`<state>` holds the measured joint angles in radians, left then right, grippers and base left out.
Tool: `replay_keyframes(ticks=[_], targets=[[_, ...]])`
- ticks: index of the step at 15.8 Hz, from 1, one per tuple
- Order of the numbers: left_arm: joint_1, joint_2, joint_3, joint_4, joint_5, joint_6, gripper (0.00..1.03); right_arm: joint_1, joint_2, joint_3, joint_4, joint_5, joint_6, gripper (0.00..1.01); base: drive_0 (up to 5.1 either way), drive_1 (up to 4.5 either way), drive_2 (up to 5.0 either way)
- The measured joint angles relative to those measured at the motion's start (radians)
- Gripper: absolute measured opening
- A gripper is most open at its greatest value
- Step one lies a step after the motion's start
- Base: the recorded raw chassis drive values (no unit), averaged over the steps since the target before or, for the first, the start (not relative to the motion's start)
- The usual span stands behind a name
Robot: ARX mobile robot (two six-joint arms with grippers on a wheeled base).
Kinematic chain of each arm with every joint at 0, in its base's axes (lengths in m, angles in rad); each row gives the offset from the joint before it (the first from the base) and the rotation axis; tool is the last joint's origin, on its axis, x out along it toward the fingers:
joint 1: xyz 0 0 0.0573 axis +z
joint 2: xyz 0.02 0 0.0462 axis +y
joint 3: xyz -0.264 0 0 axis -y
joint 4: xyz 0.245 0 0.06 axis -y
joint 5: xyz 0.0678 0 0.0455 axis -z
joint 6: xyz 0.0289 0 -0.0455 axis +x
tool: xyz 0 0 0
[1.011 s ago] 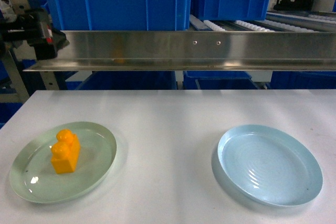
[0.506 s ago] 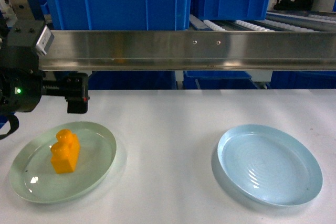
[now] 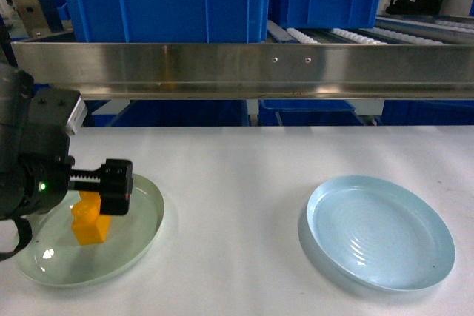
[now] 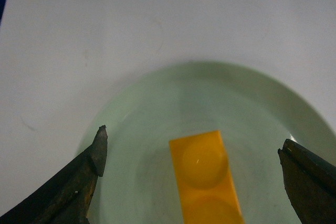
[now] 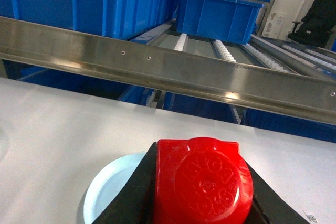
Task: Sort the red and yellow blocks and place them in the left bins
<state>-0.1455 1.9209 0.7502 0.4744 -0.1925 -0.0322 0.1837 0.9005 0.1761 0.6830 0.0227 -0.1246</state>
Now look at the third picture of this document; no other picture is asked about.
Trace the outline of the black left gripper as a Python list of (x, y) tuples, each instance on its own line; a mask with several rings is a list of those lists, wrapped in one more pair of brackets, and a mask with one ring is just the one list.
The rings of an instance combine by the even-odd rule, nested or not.
[(65, 124), (68, 104), (78, 95), (76, 90), (43, 88), (31, 101), (19, 153), (24, 193), (17, 215), (50, 211), (62, 201), (67, 189), (98, 193), (100, 215), (123, 216), (129, 212), (132, 161), (108, 158), (95, 170), (71, 170), (75, 161), (69, 155), (71, 135), (66, 133)]

